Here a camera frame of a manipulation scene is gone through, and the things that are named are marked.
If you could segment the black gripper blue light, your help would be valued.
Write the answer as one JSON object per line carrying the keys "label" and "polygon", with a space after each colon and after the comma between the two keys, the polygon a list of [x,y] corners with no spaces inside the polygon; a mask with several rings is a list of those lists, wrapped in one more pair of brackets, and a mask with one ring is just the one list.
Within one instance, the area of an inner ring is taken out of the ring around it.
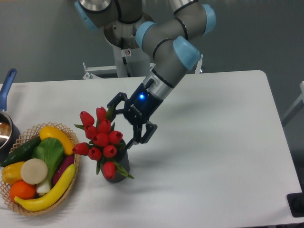
{"label": "black gripper blue light", "polygon": [[[124,102],[123,108],[117,109],[121,102]],[[133,145],[145,144],[151,139],[158,126],[148,120],[162,102],[163,100],[155,97],[141,83],[129,99],[126,93],[119,92],[107,104],[110,116],[123,114],[125,119],[133,125],[133,137],[126,144],[127,150]],[[143,124],[146,129],[144,134],[142,134]]]}

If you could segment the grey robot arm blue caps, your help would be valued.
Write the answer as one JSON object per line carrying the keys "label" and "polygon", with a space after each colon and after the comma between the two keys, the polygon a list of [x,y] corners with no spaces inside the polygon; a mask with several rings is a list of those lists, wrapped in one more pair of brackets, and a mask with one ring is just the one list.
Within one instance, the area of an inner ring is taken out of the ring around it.
{"label": "grey robot arm blue caps", "polygon": [[174,19],[156,24],[143,12],[140,0],[77,0],[75,8],[89,29],[104,28],[112,44],[122,50],[139,48],[154,60],[154,67],[132,96],[118,93],[109,103],[112,118],[122,114],[133,126],[126,148],[149,141],[157,129],[150,116],[193,69],[200,52],[193,38],[212,31],[216,14],[197,0],[170,1]]}

